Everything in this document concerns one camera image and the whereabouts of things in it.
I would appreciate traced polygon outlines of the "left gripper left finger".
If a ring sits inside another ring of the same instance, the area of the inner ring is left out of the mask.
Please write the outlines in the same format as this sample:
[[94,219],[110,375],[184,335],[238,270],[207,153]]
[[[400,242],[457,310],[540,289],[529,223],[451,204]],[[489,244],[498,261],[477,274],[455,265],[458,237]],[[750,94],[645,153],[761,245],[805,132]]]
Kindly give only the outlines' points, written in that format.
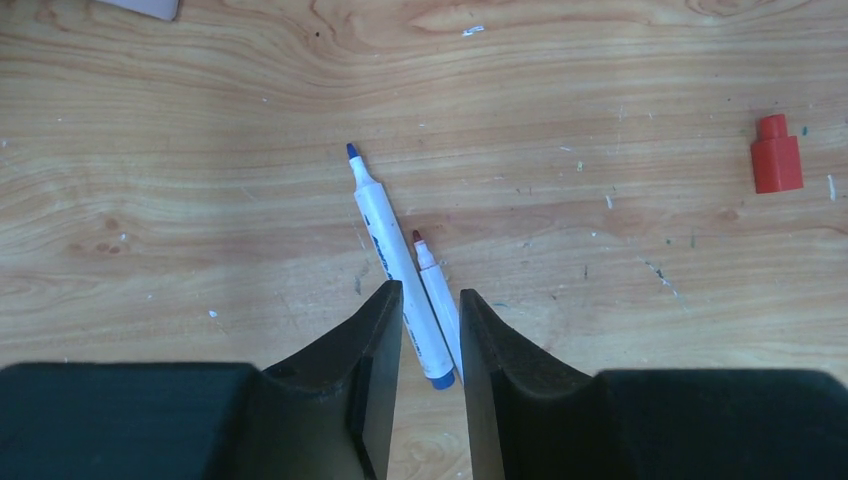
[[30,362],[1,372],[5,479],[383,479],[403,293],[266,368]]

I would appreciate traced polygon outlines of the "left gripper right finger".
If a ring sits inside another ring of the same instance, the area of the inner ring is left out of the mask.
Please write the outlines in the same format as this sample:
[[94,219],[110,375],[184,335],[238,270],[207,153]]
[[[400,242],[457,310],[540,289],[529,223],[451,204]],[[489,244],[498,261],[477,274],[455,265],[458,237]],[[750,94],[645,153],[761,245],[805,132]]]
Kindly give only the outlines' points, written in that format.
[[583,373],[460,294],[477,479],[843,479],[847,389],[808,369]]

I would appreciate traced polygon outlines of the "white marker blue tip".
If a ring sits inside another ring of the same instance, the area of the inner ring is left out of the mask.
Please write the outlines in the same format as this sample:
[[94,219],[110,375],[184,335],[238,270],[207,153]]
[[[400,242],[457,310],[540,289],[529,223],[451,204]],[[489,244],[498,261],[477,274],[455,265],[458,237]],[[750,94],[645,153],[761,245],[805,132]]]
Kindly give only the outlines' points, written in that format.
[[347,144],[346,151],[355,179],[354,199],[378,260],[387,278],[402,284],[403,322],[423,374],[434,389],[448,389],[456,381],[454,361],[386,190],[370,175],[363,156],[354,144]]

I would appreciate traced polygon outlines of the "red pen cap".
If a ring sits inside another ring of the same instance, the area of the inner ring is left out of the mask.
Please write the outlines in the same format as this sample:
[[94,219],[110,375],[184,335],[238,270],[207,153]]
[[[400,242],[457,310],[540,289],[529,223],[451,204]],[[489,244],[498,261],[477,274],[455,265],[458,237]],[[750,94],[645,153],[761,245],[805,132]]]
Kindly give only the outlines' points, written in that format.
[[784,114],[757,122],[757,137],[750,146],[755,192],[782,193],[804,187],[798,138],[789,134]]

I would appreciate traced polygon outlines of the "white marker red tip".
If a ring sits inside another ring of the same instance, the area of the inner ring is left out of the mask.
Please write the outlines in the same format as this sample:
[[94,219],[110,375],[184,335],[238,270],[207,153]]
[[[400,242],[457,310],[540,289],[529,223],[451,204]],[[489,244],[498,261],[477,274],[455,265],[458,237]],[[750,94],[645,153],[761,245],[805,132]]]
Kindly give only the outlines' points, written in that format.
[[459,374],[460,382],[464,384],[465,372],[461,352],[459,312],[456,302],[450,292],[440,263],[430,251],[426,241],[418,230],[412,231],[412,239],[419,266],[419,275],[433,307],[455,369]]

